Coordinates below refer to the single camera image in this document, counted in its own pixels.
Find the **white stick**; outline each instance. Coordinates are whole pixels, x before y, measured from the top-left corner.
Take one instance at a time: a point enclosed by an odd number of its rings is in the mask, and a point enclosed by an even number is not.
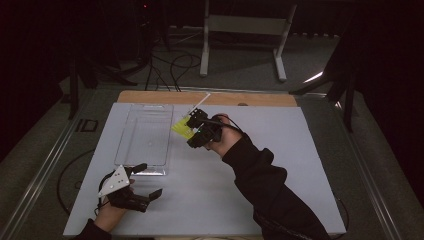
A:
[[[194,111],[194,109],[196,109],[198,106],[200,106],[200,104],[202,104],[204,101],[206,101],[206,99],[208,99],[208,97],[211,95],[211,93],[206,93],[206,97],[204,97],[202,100],[200,100],[200,102],[198,103],[198,104],[196,104],[196,106],[194,106],[188,113],[187,113],[187,115],[188,114],[190,114],[191,112],[193,112]]]

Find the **cable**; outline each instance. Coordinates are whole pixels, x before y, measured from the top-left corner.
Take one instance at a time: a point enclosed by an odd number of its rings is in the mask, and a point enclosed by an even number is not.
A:
[[[343,203],[343,201],[342,201],[340,198],[336,197],[335,195],[334,195],[334,198],[335,198],[337,201],[339,201],[339,202],[340,202],[340,204],[342,205],[342,207],[343,207],[343,209],[344,209],[344,211],[345,211],[345,213],[346,213],[346,223],[345,223],[345,228],[346,228],[346,232],[347,232],[347,231],[349,230],[349,224],[350,224],[349,212],[347,211],[347,207],[346,207],[346,205]],[[340,235],[338,235],[337,237],[332,238],[332,240],[340,239],[340,238],[342,238],[344,235],[345,235],[345,233],[344,233],[344,234],[340,234]]]
[[[231,128],[231,129],[236,130],[237,132],[242,133],[242,134],[244,133],[240,128],[236,128],[236,127],[234,127],[230,124],[222,123],[222,122],[219,122],[219,121],[214,121],[214,120],[209,120],[209,119],[199,119],[199,122],[212,123],[212,124],[215,124],[215,125],[219,125],[221,127]]]
[[[227,115],[224,115],[224,114],[216,114],[215,116],[219,116],[219,117],[225,117],[226,119],[228,119],[228,120],[230,120],[230,122],[232,123],[232,124],[234,124],[238,129],[240,129],[241,130],[241,128],[231,119],[231,118],[229,118]]]
[[[267,217],[260,214],[258,211],[254,211],[253,215],[254,215],[253,218],[255,219],[256,222],[258,222],[258,224],[261,226],[262,229],[267,229],[267,231],[271,231],[271,232],[284,233],[290,236],[290,239],[314,240],[313,238],[303,233],[286,228],[285,226],[281,225],[277,221],[268,219]]]
[[[175,90],[177,92],[181,92],[181,88],[178,85],[178,81],[181,79],[181,77],[184,74],[186,74],[189,71],[189,69],[200,66],[200,62],[201,62],[200,61],[200,57],[198,57],[198,56],[196,56],[194,54],[191,54],[191,53],[189,53],[187,51],[182,51],[182,50],[172,50],[171,52],[182,52],[184,54],[183,55],[180,55],[180,56],[178,56],[176,58],[174,58],[171,62],[169,62],[169,61],[167,61],[165,59],[162,59],[162,58],[160,58],[158,56],[155,56],[153,54],[151,55],[151,59],[150,59],[150,68],[151,69],[149,70],[149,76],[148,76],[148,79],[147,79],[147,82],[146,82],[146,85],[145,85],[145,90],[147,90],[148,84],[150,82],[151,70],[153,69],[153,70],[155,70],[156,74],[158,75],[158,78],[156,79],[156,90],[159,88],[159,82],[158,82],[158,80],[160,79],[162,81],[162,83],[165,84],[165,86],[168,89],[168,91],[171,91],[170,87],[168,86],[168,84],[163,79],[162,73],[160,72],[160,70],[157,67],[154,66],[154,64],[153,64],[153,58],[158,59],[158,60],[160,60],[162,62],[165,62],[165,63],[170,64],[169,71],[170,71],[171,79],[172,79],[172,81],[173,81],[173,83],[175,85],[174,87],[175,87]],[[183,65],[176,64],[176,62],[179,59],[184,58],[184,57],[190,57],[190,65],[183,66]],[[198,59],[198,62],[196,64],[193,64],[195,58]],[[175,76],[175,74],[174,74],[174,67],[184,68],[184,71],[181,74],[179,74],[178,76]]]
[[[106,201],[103,204],[99,204],[98,207],[96,209],[94,209],[94,214],[97,216],[97,214],[99,214],[97,211],[100,210],[100,208],[102,208],[104,205],[108,204],[109,201]]]
[[[59,175],[59,178],[57,180],[56,183],[56,196],[57,196],[57,200],[59,201],[60,206],[63,208],[63,210],[65,211],[66,214],[71,215],[71,212],[68,210],[68,208],[65,206],[65,204],[63,203],[62,197],[60,196],[60,183],[62,181],[62,176],[65,173],[65,171],[69,168],[69,166],[71,166],[74,162],[76,162],[78,159],[81,159],[82,157],[84,157],[85,155],[94,152],[94,149],[88,150],[82,154],[80,154],[79,156],[77,156],[76,158],[72,159],[62,170],[62,172]]]
[[[74,188],[80,190],[81,189],[81,185],[82,185],[82,181],[76,181],[74,183]]]

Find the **white stand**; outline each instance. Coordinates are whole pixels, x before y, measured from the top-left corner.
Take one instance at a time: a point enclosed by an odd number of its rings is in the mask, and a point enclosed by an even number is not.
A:
[[[287,77],[281,55],[290,31],[296,7],[297,5],[292,5],[290,7],[286,19],[209,15],[209,0],[205,0],[204,39],[200,76],[206,77],[208,75],[209,31],[254,33],[281,36],[280,45],[277,49],[274,49],[274,59],[278,72],[278,79],[284,82]]]

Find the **hand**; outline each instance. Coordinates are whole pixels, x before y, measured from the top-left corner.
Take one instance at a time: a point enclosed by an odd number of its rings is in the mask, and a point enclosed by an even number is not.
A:
[[[134,179],[130,179],[130,184],[134,183]],[[106,232],[112,231],[121,221],[122,217],[128,211],[125,208],[117,208],[112,206],[107,197],[103,200],[103,206],[99,210],[99,214],[94,220],[94,224]]]
[[[220,113],[218,115],[223,115],[223,116],[218,116],[219,120],[222,123],[231,124],[227,114]],[[240,140],[241,137],[242,137],[241,134],[237,132],[236,130],[223,126],[221,141],[220,142],[210,141],[209,143],[205,145],[205,148],[215,151],[216,153],[218,153],[218,155],[221,158],[223,158],[224,155],[228,152],[228,150],[230,150],[230,148],[236,142],[238,142],[238,140]]]

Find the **metal stand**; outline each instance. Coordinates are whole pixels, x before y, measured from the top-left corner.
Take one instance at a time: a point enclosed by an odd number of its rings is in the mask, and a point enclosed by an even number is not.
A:
[[[330,102],[338,102],[340,98],[345,95],[345,104],[344,104],[344,113],[343,113],[343,121],[345,123],[346,128],[352,132],[352,110],[353,110],[353,97],[355,92],[355,82],[356,82],[356,71],[350,70],[340,70],[337,73],[334,73],[331,76],[327,76],[324,74],[317,81],[312,84],[301,88],[299,90],[290,91],[291,95],[304,95],[311,90],[320,87],[326,83],[333,82],[330,90],[328,91],[326,98]]]
[[[252,18],[252,17],[236,17],[209,14],[209,0],[205,0],[205,19],[204,19],[204,39],[203,53],[200,65],[200,76],[208,75],[209,64],[209,32],[232,32],[232,33],[253,33],[253,34],[268,34],[281,36],[281,42],[278,48],[274,49],[275,66],[277,68],[278,79],[285,81],[287,79],[284,70],[281,55],[287,36],[290,31],[291,23],[297,5],[290,7],[289,14],[286,19],[275,18]]]

